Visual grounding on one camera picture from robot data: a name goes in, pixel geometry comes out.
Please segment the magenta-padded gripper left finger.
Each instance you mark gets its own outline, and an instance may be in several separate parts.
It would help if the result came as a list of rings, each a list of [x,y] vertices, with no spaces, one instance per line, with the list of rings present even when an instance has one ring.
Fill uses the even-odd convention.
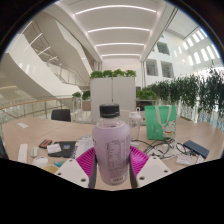
[[[94,149],[87,150],[77,159],[66,160],[55,175],[78,186],[94,189],[97,176],[97,160]]]

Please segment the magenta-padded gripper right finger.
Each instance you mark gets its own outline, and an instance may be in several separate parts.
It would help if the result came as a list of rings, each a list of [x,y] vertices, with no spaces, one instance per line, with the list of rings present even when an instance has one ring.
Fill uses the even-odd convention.
[[[148,156],[139,149],[130,147],[130,183],[133,189],[146,186],[171,173],[157,156]]]

